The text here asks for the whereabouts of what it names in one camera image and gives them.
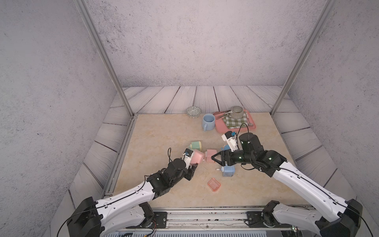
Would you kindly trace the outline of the pink pencil sharpener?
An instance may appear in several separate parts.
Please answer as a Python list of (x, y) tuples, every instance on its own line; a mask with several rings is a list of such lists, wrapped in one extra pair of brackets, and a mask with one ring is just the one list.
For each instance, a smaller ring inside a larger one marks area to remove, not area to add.
[(190, 164), (191, 165), (198, 165), (204, 160), (204, 157), (205, 157), (205, 154), (203, 152), (201, 152), (197, 149), (194, 149), (192, 151)]
[(206, 152), (205, 152), (205, 161), (207, 163), (214, 163), (214, 161), (212, 160), (212, 156), (217, 154), (217, 150), (214, 150), (214, 149), (207, 149)]

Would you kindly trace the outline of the green yellow pencil sharpener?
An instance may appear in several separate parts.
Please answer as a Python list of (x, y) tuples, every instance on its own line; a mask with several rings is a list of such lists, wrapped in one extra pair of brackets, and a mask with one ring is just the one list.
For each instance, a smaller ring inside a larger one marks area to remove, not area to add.
[(191, 142), (189, 145), (189, 149), (202, 151), (202, 144), (200, 141)]

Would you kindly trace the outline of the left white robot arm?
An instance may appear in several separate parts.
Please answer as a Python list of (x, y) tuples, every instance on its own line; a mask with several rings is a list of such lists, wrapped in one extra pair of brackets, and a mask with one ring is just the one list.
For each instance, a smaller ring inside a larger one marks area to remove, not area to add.
[(175, 159), (128, 191), (105, 199), (84, 199), (66, 220), (69, 235), (103, 237), (126, 227), (146, 227), (154, 217), (149, 201), (168, 193), (183, 178), (191, 180), (197, 166), (187, 158)]

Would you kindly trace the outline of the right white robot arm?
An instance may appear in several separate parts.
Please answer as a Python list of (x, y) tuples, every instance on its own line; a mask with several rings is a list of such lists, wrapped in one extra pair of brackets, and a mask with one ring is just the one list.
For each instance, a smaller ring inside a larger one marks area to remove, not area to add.
[(362, 221), (363, 206), (354, 199), (344, 198), (309, 180), (292, 163), (273, 150), (265, 150), (258, 136), (250, 132), (236, 136), (228, 131), (222, 136), (229, 149), (211, 159), (221, 166), (251, 164), (254, 169), (285, 184), (309, 204), (312, 210), (270, 201), (261, 219), (268, 228), (287, 224), (311, 231), (322, 237), (354, 237)]

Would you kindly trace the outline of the red transparent tray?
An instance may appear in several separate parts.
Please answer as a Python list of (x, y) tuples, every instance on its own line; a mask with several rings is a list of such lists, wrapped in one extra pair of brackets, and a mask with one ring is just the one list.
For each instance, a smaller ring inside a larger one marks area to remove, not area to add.
[(210, 187), (210, 189), (211, 189), (213, 192), (218, 191), (219, 188), (221, 187), (221, 183), (218, 182), (215, 178), (211, 178), (211, 179), (207, 182), (207, 185)]

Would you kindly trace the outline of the pink serving tray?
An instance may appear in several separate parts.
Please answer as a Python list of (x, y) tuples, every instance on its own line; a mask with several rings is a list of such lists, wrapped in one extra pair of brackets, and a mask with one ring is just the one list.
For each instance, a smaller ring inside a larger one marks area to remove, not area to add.
[[(224, 111), (224, 112), (214, 112), (213, 115), (216, 118), (215, 126), (216, 126), (216, 131), (217, 132), (219, 132), (221, 134), (224, 134), (227, 131), (233, 131), (233, 132), (238, 132), (239, 131), (240, 128), (235, 128), (235, 129), (229, 129), (229, 128), (227, 128), (227, 126), (225, 125), (225, 123), (222, 121), (222, 118), (227, 115), (226, 111)], [(255, 122), (253, 121), (253, 118), (252, 118), (251, 115), (250, 115), (250, 118), (251, 118), (251, 121), (254, 123), (254, 126), (242, 127), (241, 131), (247, 131), (248, 129), (249, 130), (255, 130), (256, 129)]]

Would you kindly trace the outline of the green checkered cloth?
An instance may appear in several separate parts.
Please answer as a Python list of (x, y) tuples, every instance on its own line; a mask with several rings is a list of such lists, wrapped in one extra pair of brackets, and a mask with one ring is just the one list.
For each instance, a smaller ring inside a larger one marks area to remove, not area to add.
[(242, 113), (242, 117), (239, 119), (234, 119), (226, 115), (222, 118), (222, 121), (229, 129), (240, 128), (241, 126), (246, 127), (245, 125), (242, 125), (243, 123), (249, 124), (248, 117), (245, 112)]

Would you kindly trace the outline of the light blue mug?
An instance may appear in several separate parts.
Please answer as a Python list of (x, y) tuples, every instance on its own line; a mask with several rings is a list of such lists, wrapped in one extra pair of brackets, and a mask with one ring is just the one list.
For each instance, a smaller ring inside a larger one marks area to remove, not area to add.
[(215, 128), (215, 116), (213, 114), (205, 114), (202, 118), (203, 131), (211, 131)]

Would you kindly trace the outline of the metal spoon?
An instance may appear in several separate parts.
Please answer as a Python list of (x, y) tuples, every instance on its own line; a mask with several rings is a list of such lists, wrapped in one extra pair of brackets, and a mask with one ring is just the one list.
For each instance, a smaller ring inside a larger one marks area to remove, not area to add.
[(254, 123), (251, 121), (250, 115), (247, 111), (245, 111), (246, 117), (247, 117), (247, 124), (248, 126), (254, 126)]

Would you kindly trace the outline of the striped ceramic cup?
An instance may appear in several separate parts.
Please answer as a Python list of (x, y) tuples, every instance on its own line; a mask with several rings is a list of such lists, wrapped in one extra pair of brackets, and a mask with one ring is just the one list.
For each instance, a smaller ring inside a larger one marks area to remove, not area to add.
[(240, 106), (233, 106), (230, 111), (227, 112), (227, 116), (232, 119), (242, 119), (244, 115), (244, 109)]

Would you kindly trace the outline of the patterned ceramic bowl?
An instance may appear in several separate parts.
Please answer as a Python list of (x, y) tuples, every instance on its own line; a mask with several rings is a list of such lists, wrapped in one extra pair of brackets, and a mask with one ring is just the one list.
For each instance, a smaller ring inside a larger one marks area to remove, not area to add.
[(198, 118), (201, 114), (201, 109), (197, 106), (191, 106), (186, 109), (186, 114), (190, 118)]

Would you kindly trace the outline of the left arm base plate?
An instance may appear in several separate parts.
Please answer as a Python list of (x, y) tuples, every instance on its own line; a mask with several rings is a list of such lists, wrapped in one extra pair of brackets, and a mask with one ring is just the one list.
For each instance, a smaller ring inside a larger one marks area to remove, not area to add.
[(138, 228), (140, 229), (165, 229), (167, 227), (167, 212), (154, 212), (153, 217), (144, 220)]

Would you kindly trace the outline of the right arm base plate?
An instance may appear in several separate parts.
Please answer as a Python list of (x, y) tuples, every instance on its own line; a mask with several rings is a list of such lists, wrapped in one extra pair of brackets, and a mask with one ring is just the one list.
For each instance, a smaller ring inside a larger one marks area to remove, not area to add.
[(246, 212), (246, 219), (244, 223), (249, 228), (291, 228), (291, 225), (288, 224), (279, 224), (275, 222), (274, 224), (265, 224), (264, 218), (262, 217), (261, 211), (248, 211)]

